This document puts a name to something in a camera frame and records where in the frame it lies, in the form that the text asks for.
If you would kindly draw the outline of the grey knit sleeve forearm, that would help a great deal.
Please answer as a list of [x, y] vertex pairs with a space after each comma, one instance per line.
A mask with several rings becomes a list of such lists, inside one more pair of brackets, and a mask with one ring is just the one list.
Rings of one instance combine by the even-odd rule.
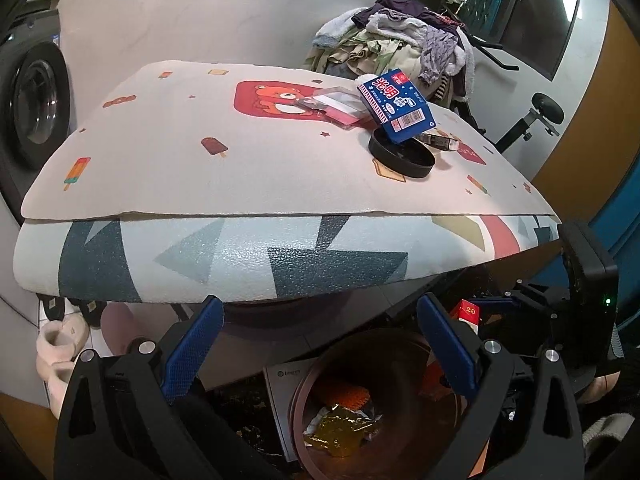
[[582, 433], [585, 460], [589, 460], [602, 442], [622, 442], [633, 423], [634, 416], [629, 413], [608, 415], [594, 422]]

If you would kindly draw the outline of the right hand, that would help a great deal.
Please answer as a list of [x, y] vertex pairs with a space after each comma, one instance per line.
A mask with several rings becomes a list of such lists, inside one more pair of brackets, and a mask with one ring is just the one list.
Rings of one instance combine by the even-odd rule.
[[617, 384], [620, 379], [620, 372], [598, 376], [590, 382], [585, 391], [578, 396], [578, 404], [589, 404], [597, 402], [606, 396]]

